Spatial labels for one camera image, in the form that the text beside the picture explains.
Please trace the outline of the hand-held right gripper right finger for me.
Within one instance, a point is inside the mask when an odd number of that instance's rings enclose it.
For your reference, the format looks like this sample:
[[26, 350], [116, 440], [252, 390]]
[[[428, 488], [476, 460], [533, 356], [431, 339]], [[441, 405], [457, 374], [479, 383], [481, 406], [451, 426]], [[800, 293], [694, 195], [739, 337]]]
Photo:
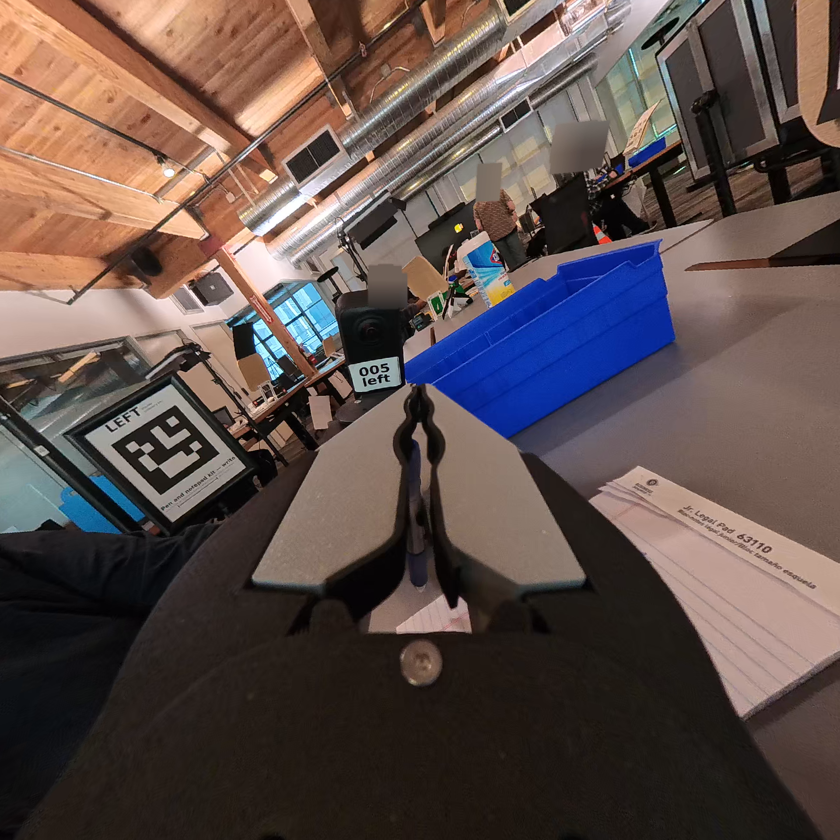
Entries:
[[522, 453], [432, 385], [420, 387], [437, 580], [450, 606], [489, 617], [586, 575]]

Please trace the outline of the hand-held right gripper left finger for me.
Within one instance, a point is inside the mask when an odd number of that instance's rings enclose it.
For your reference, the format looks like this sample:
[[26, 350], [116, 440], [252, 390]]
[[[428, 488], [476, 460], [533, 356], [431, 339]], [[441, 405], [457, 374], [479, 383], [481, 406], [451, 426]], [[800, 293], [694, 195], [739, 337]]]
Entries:
[[319, 448], [255, 587], [337, 600], [354, 620], [394, 592], [406, 562], [414, 392], [398, 389]]

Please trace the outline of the blue ballpoint pen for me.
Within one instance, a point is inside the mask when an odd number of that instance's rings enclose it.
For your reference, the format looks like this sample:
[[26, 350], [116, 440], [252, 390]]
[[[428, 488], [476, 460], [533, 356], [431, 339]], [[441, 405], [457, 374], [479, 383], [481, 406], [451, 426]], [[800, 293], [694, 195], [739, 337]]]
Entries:
[[406, 562], [408, 577], [419, 592], [427, 586], [428, 572], [426, 551], [426, 514], [422, 493], [422, 454], [419, 443], [412, 441], [408, 463], [408, 530], [406, 537]]

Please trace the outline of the white lined notepad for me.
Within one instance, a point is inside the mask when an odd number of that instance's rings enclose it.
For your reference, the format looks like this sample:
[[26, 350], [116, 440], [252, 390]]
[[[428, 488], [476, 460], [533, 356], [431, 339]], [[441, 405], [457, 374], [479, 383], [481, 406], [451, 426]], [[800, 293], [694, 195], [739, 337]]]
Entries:
[[481, 625], [464, 601], [420, 612], [398, 633], [507, 632], [526, 612], [534, 633], [588, 650], [685, 714], [722, 721], [723, 697], [748, 717], [838, 661], [834, 590], [805, 593], [785, 566], [718, 528], [724, 508], [637, 467], [590, 499], [523, 454], [586, 575], [581, 588], [499, 605]]

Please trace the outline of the wooden work desk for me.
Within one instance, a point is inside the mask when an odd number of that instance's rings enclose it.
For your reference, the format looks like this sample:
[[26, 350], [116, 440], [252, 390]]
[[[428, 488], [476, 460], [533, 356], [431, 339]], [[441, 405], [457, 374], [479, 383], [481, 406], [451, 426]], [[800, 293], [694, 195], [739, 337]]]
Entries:
[[318, 366], [313, 376], [249, 411], [248, 419], [264, 434], [272, 434], [280, 424], [286, 423], [305, 449], [316, 450], [319, 441], [300, 419], [298, 409], [308, 406], [312, 397], [325, 397], [333, 417], [352, 393], [349, 383], [343, 377], [345, 368], [343, 353], [336, 353]]

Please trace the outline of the large black screen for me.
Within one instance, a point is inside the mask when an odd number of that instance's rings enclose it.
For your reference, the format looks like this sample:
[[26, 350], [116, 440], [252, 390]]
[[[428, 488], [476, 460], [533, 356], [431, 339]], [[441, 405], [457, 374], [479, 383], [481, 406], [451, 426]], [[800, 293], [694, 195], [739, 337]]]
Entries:
[[477, 234], [474, 202], [462, 203], [435, 219], [428, 231], [415, 239], [415, 244], [433, 268], [442, 272], [449, 249], [453, 247], [456, 252], [463, 242]]

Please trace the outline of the black box speaker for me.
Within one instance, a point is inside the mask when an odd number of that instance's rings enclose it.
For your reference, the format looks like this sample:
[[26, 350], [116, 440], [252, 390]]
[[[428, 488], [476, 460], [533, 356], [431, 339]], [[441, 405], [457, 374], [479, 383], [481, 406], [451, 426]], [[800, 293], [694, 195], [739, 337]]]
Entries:
[[206, 308], [219, 306], [234, 295], [234, 289], [218, 270], [190, 281], [187, 286], [194, 297]]

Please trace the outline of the framed marker sign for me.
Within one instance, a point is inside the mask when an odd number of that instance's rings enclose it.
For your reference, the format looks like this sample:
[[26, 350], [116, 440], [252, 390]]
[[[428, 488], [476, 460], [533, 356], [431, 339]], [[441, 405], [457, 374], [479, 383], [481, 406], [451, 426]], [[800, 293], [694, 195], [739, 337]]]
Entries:
[[257, 495], [249, 453], [175, 374], [76, 423], [65, 438], [165, 534]]

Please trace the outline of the white air vent grille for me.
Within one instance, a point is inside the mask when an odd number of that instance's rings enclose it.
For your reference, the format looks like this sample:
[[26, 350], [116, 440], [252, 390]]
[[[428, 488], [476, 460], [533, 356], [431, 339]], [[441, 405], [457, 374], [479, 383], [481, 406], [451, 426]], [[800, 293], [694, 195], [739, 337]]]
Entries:
[[281, 161], [300, 194], [315, 197], [350, 164], [350, 156], [329, 125]]

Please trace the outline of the black tripod stand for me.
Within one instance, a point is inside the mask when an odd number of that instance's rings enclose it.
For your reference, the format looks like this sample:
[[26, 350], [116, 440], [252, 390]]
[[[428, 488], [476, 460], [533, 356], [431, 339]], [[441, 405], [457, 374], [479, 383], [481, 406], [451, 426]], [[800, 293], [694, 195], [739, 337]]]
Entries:
[[195, 342], [183, 343], [179, 348], [171, 350], [162, 361], [152, 365], [145, 375], [147, 381], [152, 381], [163, 375], [185, 373], [192, 368], [201, 365], [210, 375], [214, 384], [219, 386], [226, 394], [228, 400], [236, 405], [238, 416], [243, 425], [250, 432], [251, 438], [257, 438], [268, 447], [274, 456], [275, 461], [288, 467], [289, 461], [280, 452], [277, 446], [270, 440], [267, 434], [260, 430], [257, 422], [249, 415], [245, 402], [240, 398], [238, 392], [232, 388], [221, 374], [219, 374], [210, 363], [211, 354], [203, 350]]

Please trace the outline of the blue plastic bin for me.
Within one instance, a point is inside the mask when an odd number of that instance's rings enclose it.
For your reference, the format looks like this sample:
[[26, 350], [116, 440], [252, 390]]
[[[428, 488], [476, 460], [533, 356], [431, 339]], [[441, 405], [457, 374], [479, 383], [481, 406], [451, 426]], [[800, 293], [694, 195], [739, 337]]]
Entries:
[[675, 341], [660, 240], [559, 264], [405, 363], [509, 438]]

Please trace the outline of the black office chair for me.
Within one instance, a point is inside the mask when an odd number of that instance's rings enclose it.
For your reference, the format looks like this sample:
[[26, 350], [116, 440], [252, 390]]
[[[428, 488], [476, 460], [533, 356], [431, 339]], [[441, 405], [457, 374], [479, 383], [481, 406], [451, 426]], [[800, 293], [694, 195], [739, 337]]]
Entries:
[[530, 204], [541, 220], [549, 255], [598, 245], [585, 175], [579, 172], [561, 181], [553, 192]]

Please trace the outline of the wooden background desk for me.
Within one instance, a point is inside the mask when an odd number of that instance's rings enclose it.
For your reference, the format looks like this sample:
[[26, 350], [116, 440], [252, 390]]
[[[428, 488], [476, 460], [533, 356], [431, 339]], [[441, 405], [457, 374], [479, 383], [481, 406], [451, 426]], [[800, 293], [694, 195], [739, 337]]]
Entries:
[[675, 228], [678, 223], [665, 186], [662, 167], [676, 161], [683, 153], [684, 144], [681, 140], [678, 140], [624, 173], [625, 179], [628, 181], [635, 181], [645, 175], [649, 176], [662, 221], [667, 228]]

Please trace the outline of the person's dark clothed body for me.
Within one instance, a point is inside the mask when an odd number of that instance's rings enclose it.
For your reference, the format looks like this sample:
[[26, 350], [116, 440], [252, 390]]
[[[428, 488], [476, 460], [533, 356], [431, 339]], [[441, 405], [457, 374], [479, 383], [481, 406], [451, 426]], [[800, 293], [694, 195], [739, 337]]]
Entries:
[[2, 838], [15, 837], [74, 758], [160, 596], [2, 585]]

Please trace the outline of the flat stand base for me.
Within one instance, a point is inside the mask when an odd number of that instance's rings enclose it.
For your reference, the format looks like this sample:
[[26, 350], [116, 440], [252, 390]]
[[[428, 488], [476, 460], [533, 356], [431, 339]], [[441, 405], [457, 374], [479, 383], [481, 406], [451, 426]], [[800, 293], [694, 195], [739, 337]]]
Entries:
[[769, 257], [769, 266], [838, 266], [839, 225], [836, 220], [775, 253]]

